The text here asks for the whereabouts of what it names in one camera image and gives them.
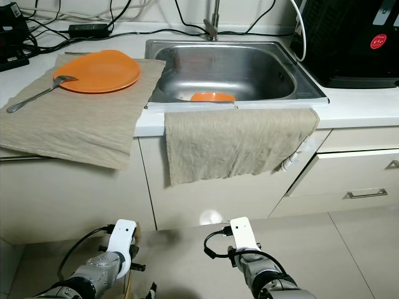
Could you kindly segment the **orange plastic plate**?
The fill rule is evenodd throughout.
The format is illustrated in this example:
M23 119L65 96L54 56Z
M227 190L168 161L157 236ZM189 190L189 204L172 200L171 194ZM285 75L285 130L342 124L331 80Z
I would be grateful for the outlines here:
M62 87L72 92L114 92L133 85L142 76L139 63L124 52L105 49L67 62L52 77L71 76L74 82Z

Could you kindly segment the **silver metal fork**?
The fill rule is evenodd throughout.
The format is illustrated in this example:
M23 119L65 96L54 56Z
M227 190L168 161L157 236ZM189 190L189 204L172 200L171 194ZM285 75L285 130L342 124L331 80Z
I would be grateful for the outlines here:
M33 100L36 100L37 98L48 94L48 92L54 91L54 89L59 88L60 85L62 85L62 83L64 83L64 82L76 82L76 80L77 80L77 78L72 77L72 76L58 76L58 77L55 77L52 80L51 87L49 87L45 91L42 91L42 92L38 93L37 95L29 98L29 99L23 100L23 102L15 103L11 107L7 108L6 112L9 112L9 113L16 112L18 109L22 108L27 103L32 102Z

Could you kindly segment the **cream kitchen base cabinet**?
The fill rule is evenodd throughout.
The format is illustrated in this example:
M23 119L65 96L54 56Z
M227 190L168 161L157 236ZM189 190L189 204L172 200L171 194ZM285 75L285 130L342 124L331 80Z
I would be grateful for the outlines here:
M115 171L61 159L1 165L2 226L34 228L23 242L65 240L118 219L171 230L233 217L301 216L399 203L399 126L322 129L314 152L287 171L203 180L171 187L165 139L133 142L132 162ZM387 196L349 199L349 191Z

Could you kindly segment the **white corrugated tube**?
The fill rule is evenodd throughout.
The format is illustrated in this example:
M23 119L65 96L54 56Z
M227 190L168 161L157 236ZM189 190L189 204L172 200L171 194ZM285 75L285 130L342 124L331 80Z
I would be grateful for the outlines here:
M299 156L302 153L305 152L314 152L317 146L316 140L309 136L307 139L305 139L301 145L296 149L296 151L291 154L287 159L283 160L283 162L280 165L280 168L277 169L279 171L287 171L294 163L299 160Z

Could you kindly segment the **stainless steel sink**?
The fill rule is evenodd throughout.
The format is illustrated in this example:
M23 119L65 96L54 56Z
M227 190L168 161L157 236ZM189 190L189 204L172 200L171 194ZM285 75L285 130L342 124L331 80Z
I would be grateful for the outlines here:
M148 40L145 57L166 66L146 105L153 112L313 108L330 100L278 42ZM191 102L225 92L236 102Z

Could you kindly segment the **black power strip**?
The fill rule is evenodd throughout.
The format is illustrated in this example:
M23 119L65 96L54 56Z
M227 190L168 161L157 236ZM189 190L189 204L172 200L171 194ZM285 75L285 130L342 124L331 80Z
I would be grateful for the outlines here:
M0 58L0 71L7 71L11 69L16 69L25 65L29 65L29 58L25 54L18 54L9 57Z

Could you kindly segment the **black power adapter brick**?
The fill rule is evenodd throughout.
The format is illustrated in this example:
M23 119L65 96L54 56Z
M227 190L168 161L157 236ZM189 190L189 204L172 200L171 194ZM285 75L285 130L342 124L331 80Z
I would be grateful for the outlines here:
M71 38L105 38L111 31L109 24L72 24L67 30Z

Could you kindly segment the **chrome faucet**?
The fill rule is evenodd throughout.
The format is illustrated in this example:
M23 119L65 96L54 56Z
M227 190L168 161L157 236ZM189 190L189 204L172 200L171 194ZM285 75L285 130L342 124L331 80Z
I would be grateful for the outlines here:
M212 9L212 13L210 19L205 18L203 20L203 25L205 26L205 31L207 31L208 40L211 42L217 42L219 36L219 9L220 9L220 0L214 0L214 6Z

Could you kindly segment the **black battery charger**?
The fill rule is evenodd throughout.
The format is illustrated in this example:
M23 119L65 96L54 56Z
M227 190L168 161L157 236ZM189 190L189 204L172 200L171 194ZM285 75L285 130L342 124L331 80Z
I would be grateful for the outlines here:
M24 42L31 33L28 29L26 18L16 2L0 0L0 34L3 42L0 48L3 51L22 53Z

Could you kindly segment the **black countertop appliance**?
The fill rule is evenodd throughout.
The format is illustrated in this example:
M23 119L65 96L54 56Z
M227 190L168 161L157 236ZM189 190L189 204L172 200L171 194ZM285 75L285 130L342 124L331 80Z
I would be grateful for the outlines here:
M399 87L399 0L303 0L291 49L327 88Z

